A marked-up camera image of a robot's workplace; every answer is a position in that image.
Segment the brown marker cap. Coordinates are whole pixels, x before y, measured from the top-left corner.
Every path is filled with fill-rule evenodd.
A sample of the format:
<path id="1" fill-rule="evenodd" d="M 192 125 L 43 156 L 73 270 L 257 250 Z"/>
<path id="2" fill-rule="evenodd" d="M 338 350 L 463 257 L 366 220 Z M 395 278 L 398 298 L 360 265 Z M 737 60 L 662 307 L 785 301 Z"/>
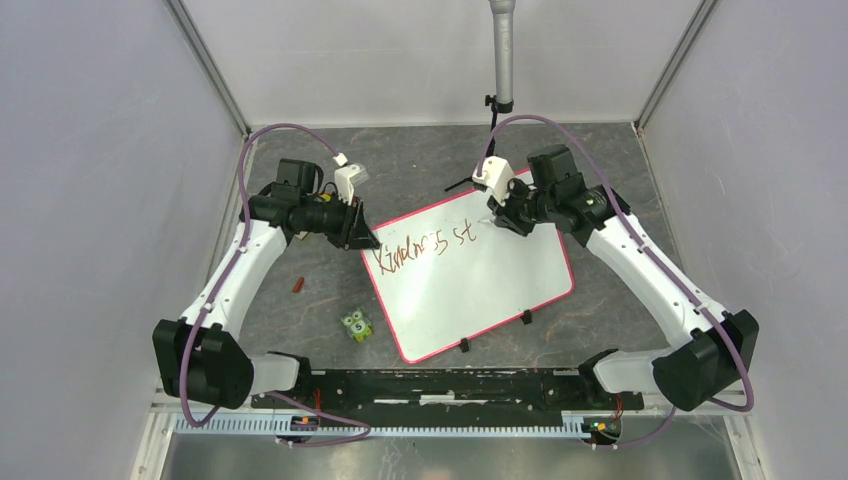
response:
<path id="1" fill-rule="evenodd" d="M 302 290 L 304 283 L 305 283 L 305 278 L 299 277 L 298 280 L 296 281 L 295 285 L 292 288 L 292 292 L 293 293 L 299 293 Z"/>

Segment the white board with pink frame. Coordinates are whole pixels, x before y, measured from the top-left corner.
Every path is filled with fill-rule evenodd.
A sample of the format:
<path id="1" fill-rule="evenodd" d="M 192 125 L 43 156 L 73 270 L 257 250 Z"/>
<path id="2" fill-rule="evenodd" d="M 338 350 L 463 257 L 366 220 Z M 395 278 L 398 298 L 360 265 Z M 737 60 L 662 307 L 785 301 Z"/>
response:
<path id="1" fill-rule="evenodd" d="M 494 220 L 470 189 L 375 227 L 363 263 L 402 360 L 416 364 L 568 295 L 574 275 L 557 229 L 527 237 Z"/>

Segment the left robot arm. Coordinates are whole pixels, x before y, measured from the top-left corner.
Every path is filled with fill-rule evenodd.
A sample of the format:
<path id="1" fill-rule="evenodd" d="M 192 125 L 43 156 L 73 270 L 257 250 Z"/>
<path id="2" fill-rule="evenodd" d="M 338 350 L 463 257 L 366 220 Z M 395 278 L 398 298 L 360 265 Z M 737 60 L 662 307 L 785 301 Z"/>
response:
<path id="1" fill-rule="evenodd" d="M 152 341 L 165 393 L 188 403 L 236 409 L 255 395 L 275 391 L 290 407 L 306 405 L 314 381 L 303 357 L 285 353 L 249 356 L 238 337 L 270 267 L 300 234 L 322 235 L 334 247 L 380 246 L 354 190 L 367 170 L 337 155 L 335 191 L 320 192 L 322 169 L 282 159 L 274 181 L 249 197 L 235 237 L 199 296 L 176 320 L 156 325 Z"/>

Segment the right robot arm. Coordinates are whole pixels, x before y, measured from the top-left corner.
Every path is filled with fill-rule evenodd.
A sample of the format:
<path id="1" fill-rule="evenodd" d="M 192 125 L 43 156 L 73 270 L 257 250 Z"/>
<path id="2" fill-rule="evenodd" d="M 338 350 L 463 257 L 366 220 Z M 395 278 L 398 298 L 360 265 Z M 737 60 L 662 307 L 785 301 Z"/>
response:
<path id="1" fill-rule="evenodd" d="M 606 264 L 654 318 L 668 343 L 653 351 L 609 351 L 585 362 L 580 400 L 602 408 L 622 392 L 657 392 L 679 410 L 713 403 L 753 408 L 748 370 L 760 332 L 746 310 L 732 313 L 689 280 L 642 228 L 610 187 L 587 186 L 563 144 L 527 158 L 531 180 L 490 156 L 472 174 L 489 193 L 494 223 L 522 237 L 550 224 Z"/>

